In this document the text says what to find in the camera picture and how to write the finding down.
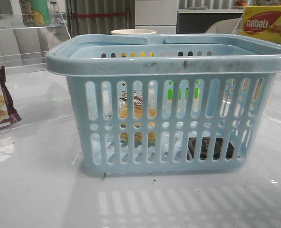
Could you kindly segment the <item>clear bagged bread package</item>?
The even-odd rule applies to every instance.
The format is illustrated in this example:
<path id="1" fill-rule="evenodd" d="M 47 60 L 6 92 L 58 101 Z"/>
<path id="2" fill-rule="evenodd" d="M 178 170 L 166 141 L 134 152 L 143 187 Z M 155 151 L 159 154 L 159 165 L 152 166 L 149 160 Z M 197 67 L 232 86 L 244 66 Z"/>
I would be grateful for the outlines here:
<path id="1" fill-rule="evenodd" d="M 125 95 L 119 98 L 120 102 L 120 118 L 125 119 L 128 117 L 128 99 Z M 135 118 L 141 118 L 144 116 L 143 108 L 142 108 L 142 98 L 139 96 L 134 97 L 133 101 L 133 115 Z M 157 116 L 157 110 L 155 108 L 149 107 L 149 110 L 147 111 L 148 117 L 154 118 Z M 128 141 L 128 134 L 127 133 L 121 133 L 120 139 L 122 142 Z M 156 134 L 154 132 L 148 133 L 148 142 L 149 144 L 154 144 L 156 140 Z M 140 132 L 136 132 L 134 135 L 134 141 L 137 143 L 141 143 L 142 141 L 142 134 Z"/>

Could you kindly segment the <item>dark tissue pack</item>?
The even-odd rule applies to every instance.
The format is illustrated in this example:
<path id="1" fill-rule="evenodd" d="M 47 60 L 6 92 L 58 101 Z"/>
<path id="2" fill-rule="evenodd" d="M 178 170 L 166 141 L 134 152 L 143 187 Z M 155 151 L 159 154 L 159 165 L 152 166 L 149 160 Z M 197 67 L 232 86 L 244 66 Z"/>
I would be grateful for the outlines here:
<path id="1" fill-rule="evenodd" d="M 195 155 L 195 148 L 196 148 L 196 142 L 197 138 L 189 138 L 188 141 L 188 152 L 187 152 L 187 160 L 192 160 Z M 210 138 L 209 137 L 203 137 L 202 138 L 202 143 L 201 143 L 201 149 L 200 149 L 200 159 L 205 160 L 208 155 L 208 149 L 209 149 L 209 144 L 210 144 Z M 216 138 L 215 140 L 215 145 L 214 145 L 214 152 L 213 152 L 213 159 L 218 160 L 220 158 L 220 153 L 223 145 L 223 138 Z M 226 159 L 231 159 L 232 155 L 234 152 L 234 147 L 233 145 L 229 142 L 227 145 L 227 151 L 225 158 Z"/>

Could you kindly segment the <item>light blue plastic basket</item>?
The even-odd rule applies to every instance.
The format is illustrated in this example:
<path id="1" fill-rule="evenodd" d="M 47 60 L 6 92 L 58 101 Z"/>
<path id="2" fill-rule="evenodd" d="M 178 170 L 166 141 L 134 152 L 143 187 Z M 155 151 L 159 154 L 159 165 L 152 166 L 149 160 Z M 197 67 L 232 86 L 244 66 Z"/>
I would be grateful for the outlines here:
<path id="1" fill-rule="evenodd" d="M 66 77 L 84 165 L 91 174 L 221 172 L 247 160 L 275 76 L 281 45 L 228 34 L 76 36 L 46 53 L 47 70 Z M 120 118 L 120 100 L 128 117 Z M 133 115 L 134 97 L 145 113 Z M 157 116 L 148 117 L 149 107 Z M 134 141 L 136 132 L 141 143 Z M 156 140 L 149 144 L 148 133 Z M 121 133 L 128 134 L 122 142 Z M 189 138 L 197 138 L 187 160 Z M 208 155 L 200 159 L 203 137 Z M 223 138 L 218 160 L 216 138 Z M 228 143 L 234 147 L 226 159 Z"/>

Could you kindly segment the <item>cream paper cup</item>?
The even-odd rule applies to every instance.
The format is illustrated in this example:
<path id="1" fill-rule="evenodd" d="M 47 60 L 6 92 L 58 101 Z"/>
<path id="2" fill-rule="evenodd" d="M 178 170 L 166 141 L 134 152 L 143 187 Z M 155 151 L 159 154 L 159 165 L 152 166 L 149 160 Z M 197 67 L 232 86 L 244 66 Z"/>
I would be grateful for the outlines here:
<path id="1" fill-rule="evenodd" d="M 129 36 L 129 37 L 146 37 L 150 35 L 155 35 L 157 32 L 150 29 L 117 29 L 112 30 L 111 34 L 115 36 Z"/>

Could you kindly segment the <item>white cabinet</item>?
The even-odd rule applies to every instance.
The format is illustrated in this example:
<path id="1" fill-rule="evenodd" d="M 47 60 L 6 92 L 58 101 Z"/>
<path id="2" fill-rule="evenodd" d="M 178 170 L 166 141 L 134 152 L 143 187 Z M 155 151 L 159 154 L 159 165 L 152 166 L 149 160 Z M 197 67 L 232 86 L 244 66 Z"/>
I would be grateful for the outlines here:
<path id="1" fill-rule="evenodd" d="M 158 34 L 177 32 L 178 0 L 136 0 L 135 28 Z"/>

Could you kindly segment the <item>clear acrylic left shelf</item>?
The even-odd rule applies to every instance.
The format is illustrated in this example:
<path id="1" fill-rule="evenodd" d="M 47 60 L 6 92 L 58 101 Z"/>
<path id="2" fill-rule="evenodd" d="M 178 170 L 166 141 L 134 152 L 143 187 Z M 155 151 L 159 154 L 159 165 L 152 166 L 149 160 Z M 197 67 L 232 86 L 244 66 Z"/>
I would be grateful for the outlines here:
<path id="1" fill-rule="evenodd" d="M 25 26 L 21 15 L 0 14 L 0 68 L 6 74 L 46 69 L 46 53 L 70 39 L 65 16 L 56 12 L 48 26 Z"/>

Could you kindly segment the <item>green yellow cartoon package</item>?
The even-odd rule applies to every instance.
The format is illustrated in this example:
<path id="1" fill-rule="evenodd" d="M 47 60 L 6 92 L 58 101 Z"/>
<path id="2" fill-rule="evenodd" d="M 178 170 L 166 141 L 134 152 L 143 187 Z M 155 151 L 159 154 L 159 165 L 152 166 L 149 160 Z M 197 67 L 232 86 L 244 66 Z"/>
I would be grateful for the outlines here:
<path id="1" fill-rule="evenodd" d="M 50 17 L 46 0 L 20 0 L 23 23 L 27 27 L 50 25 Z"/>

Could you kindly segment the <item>yellow nabati wafer box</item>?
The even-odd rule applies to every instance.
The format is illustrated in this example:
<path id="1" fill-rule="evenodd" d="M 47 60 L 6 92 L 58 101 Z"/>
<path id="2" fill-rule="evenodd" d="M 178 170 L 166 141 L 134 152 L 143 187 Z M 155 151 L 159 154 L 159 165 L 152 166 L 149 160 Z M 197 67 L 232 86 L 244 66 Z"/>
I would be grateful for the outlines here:
<path id="1" fill-rule="evenodd" d="M 240 34 L 281 44 L 281 5 L 244 8 Z"/>

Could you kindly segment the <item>clear acrylic right stand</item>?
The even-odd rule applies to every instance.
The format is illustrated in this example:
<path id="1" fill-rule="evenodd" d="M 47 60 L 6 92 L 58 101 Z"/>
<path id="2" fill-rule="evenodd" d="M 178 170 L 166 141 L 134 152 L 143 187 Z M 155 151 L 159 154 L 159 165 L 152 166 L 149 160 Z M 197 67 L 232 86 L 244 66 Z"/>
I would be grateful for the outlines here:
<path id="1" fill-rule="evenodd" d="M 254 15 L 243 15 L 235 34 L 281 44 L 281 11 L 268 11 Z"/>

